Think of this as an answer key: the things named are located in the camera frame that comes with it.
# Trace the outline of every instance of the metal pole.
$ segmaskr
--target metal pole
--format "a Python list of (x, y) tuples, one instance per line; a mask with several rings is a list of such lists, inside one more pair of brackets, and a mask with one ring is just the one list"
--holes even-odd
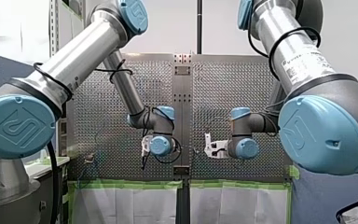
[(202, 0), (197, 1), (197, 54), (202, 54)]
[[(116, 50), (111, 53), (104, 61), (106, 69), (115, 70), (117, 66), (123, 61), (120, 50)], [(126, 64), (121, 65), (121, 69), (126, 69)], [(112, 81), (115, 83), (115, 87), (120, 94), (121, 101), (126, 106), (130, 115), (136, 115), (144, 111), (145, 106), (142, 103), (141, 97), (136, 90), (135, 85), (131, 79), (131, 75), (128, 72), (117, 72)]]

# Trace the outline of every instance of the logo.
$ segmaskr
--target logo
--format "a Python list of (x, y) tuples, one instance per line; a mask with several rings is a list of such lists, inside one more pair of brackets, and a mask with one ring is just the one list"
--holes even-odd
[(46, 129), (46, 124), (25, 108), (16, 109), (0, 122), (0, 136), (15, 146), (27, 147)]
[(306, 145), (307, 140), (315, 141), (307, 124), (300, 116), (292, 117), (282, 131), (297, 156), (299, 151)]
[(143, 7), (139, 1), (135, 1), (131, 6), (131, 12), (138, 22), (141, 24), (146, 20), (146, 15), (143, 11)]

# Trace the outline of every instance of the light blue joint cap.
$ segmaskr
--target light blue joint cap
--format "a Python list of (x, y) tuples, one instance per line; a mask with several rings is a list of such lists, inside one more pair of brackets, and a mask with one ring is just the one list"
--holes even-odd
[(251, 109), (249, 107), (237, 107), (231, 110), (231, 119), (241, 119), (245, 116), (251, 114)]
[(256, 157), (260, 149), (252, 138), (244, 138), (235, 147), (235, 153), (239, 159), (250, 160)]
[(54, 114), (42, 101), (25, 95), (0, 97), (0, 159), (31, 156), (54, 132)]
[[(170, 106), (165, 105), (159, 105), (158, 109), (160, 109), (165, 115), (168, 116), (171, 120), (175, 120), (175, 110)], [(161, 114), (158, 110), (156, 110), (156, 113), (161, 115), (162, 117), (165, 117), (163, 114)]]
[(279, 126), (284, 150), (305, 169), (358, 173), (358, 123), (340, 105), (320, 96), (298, 96), (283, 106)]
[(156, 156), (167, 156), (171, 153), (171, 144), (166, 137), (156, 136), (150, 142), (150, 152)]
[(124, 22), (136, 34), (143, 34), (148, 27), (147, 11), (142, 0), (118, 0)]
[(252, 13), (253, 0), (241, 0), (240, 9), (238, 10), (238, 28), (248, 30), (250, 14)]

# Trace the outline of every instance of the black cable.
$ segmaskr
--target black cable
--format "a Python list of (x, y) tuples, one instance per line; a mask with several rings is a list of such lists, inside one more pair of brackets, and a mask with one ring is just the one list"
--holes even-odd
[(58, 180), (59, 169), (57, 165), (57, 159), (55, 157), (54, 147), (51, 141), (48, 143), (48, 154), (51, 161), (51, 172), (53, 176), (53, 205), (51, 211), (50, 223), (55, 224), (58, 216), (58, 203), (60, 199), (60, 183)]
[(260, 54), (261, 56), (265, 57), (265, 58), (268, 58), (269, 56), (262, 52), (261, 50), (259, 50), (253, 43), (253, 40), (252, 40), (252, 17), (253, 17), (253, 13), (254, 13), (254, 10), (253, 10), (253, 5), (254, 5), (254, 2), (255, 1), (252, 1), (252, 5), (251, 5), (251, 13), (249, 13), (249, 22), (248, 22), (248, 41), (249, 41), (249, 44), (251, 45), (252, 49), (254, 51), (256, 51), (258, 54)]
[(150, 121), (150, 106), (146, 105), (145, 108), (147, 109), (147, 112), (143, 118), (144, 129), (142, 130), (142, 138), (147, 136), (147, 134), (149, 133), (149, 129), (147, 129), (147, 125)]
[(146, 156), (142, 157), (142, 170), (146, 168), (147, 160), (149, 159), (150, 151), (147, 153)]
[(123, 66), (124, 62), (126, 62), (125, 59), (123, 59), (117, 66), (116, 69), (100, 69), (100, 68), (96, 68), (94, 69), (94, 71), (98, 71), (98, 72), (111, 72), (112, 74), (109, 77), (109, 81), (110, 83), (114, 84), (114, 82), (112, 81), (112, 77), (117, 73), (117, 72), (128, 72), (130, 73), (130, 76), (133, 75), (133, 71), (130, 69), (121, 69), (121, 66)]
[(312, 33), (314, 33), (316, 35), (316, 38), (318, 40), (318, 43), (316, 44), (316, 47), (319, 48), (319, 46), (321, 46), (321, 42), (322, 42), (322, 37), (319, 34), (319, 32), (315, 29), (313, 29), (312, 27), (309, 26), (302, 26), (302, 27), (297, 27), (296, 29), (293, 29), (291, 31), (288, 31), (286, 33), (284, 33), (272, 46), (271, 51), (269, 52), (269, 58), (268, 58), (268, 65), (269, 65), (269, 70), (271, 71), (272, 75), (279, 80), (278, 75), (275, 71), (275, 66), (274, 66), (274, 54), (275, 51), (277, 50), (277, 48), (279, 47), (279, 45), (283, 42), (283, 40), (285, 40), (287, 37), (289, 37), (290, 35), (295, 34), (298, 31), (311, 31)]
[(296, 7), (296, 20), (300, 18), (303, 6), (304, 6), (304, 0), (298, 0), (297, 7)]
[(50, 79), (51, 81), (55, 82), (57, 85), (61, 86), (65, 91), (66, 94), (68, 95), (68, 99), (67, 101), (69, 101), (70, 99), (72, 99), (72, 97), (74, 96), (74, 94), (72, 93), (72, 91), (65, 86), (62, 82), (60, 82), (59, 80), (55, 79), (54, 77), (52, 77), (51, 75), (49, 75), (47, 72), (43, 71), (39, 66), (42, 65), (42, 63), (34, 63), (34, 70), (39, 72), (42, 76), (47, 77), (48, 79)]
[(353, 204), (350, 204), (344, 208), (341, 208), (339, 209), (337, 212), (336, 212), (336, 219), (339, 223), (341, 223), (342, 220), (342, 215), (350, 210), (352, 210), (353, 208), (355, 207), (358, 207), (358, 202), (356, 203), (353, 203)]

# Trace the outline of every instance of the perforated metal panel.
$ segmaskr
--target perforated metal panel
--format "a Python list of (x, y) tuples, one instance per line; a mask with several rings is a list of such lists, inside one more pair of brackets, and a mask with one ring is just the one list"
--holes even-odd
[[(203, 153), (208, 126), (213, 140), (226, 140), (230, 134), (227, 119), (232, 108), (249, 106), (257, 112), (267, 105), (273, 79), (263, 59), (195, 55), (191, 58), (191, 74), (176, 76), (173, 55), (125, 55), (125, 58), (144, 103), (175, 108), (175, 134), (182, 132), (179, 139), (186, 137), (182, 139), (184, 153), (180, 162), (190, 165), (191, 178), (284, 181), (290, 160), (278, 138), (255, 134), (261, 152), (250, 161), (212, 160)], [(83, 179), (173, 179), (172, 166), (160, 164), (153, 157), (149, 158), (146, 169), (141, 170), (142, 131), (129, 127), (126, 116), (126, 109), (107, 74), (95, 72), (82, 84), (68, 105), (68, 154), (74, 158), (69, 169), (71, 179), (80, 176)], [(84, 163), (91, 153), (97, 153), (95, 166)]]
[(249, 161), (213, 160), (203, 153), (206, 130), (210, 128), (212, 141), (227, 140), (230, 135), (230, 110), (248, 106), (253, 112), (261, 111), (269, 101), (272, 84), (268, 64), (259, 57), (193, 57), (191, 178), (284, 180), (285, 165), (289, 160), (277, 137), (255, 134), (260, 154)]
[[(145, 105), (172, 104), (172, 55), (124, 55)], [(142, 131), (126, 123), (127, 111), (108, 75), (94, 72), (68, 108), (71, 179), (172, 180), (172, 166), (148, 159), (141, 170)], [(93, 165), (85, 157), (96, 153)]]

